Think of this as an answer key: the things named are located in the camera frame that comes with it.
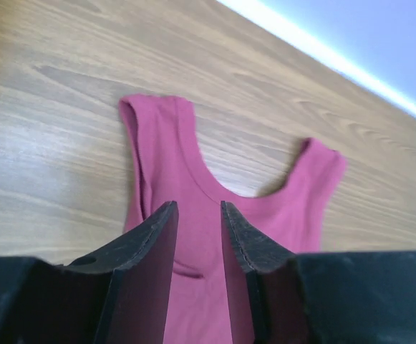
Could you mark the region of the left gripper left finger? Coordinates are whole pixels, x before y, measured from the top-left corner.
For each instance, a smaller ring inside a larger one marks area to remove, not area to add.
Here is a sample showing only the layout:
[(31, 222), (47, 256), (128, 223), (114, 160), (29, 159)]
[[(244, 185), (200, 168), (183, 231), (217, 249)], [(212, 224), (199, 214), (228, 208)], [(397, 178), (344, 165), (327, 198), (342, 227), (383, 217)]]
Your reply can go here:
[(178, 206), (68, 265), (0, 257), (0, 343), (161, 343)]

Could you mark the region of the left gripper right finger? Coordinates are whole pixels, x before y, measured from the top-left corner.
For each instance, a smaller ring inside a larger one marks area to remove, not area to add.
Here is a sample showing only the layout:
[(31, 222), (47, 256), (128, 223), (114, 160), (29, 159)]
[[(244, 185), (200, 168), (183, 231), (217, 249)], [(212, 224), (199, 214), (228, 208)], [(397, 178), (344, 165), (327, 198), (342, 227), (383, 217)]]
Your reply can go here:
[(416, 343), (416, 251), (295, 254), (221, 219), (235, 343)]

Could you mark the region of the maroon tank top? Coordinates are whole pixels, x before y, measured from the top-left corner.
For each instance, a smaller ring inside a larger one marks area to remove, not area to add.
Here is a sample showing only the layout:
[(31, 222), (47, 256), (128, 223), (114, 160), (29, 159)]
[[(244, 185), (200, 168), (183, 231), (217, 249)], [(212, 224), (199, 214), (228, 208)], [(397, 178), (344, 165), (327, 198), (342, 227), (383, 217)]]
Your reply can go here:
[(190, 101), (175, 96), (128, 95), (119, 101), (132, 145), (134, 196), (126, 229), (167, 201), (178, 205), (178, 234), (165, 343), (230, 343), (221, 244), (221, 202), (231, 202), (275, 242), (292, 252), (319, 249), (325, 208), (346, 160), (308, 138), (285, 185), (258, 198), (223, 187), (204, 163)]

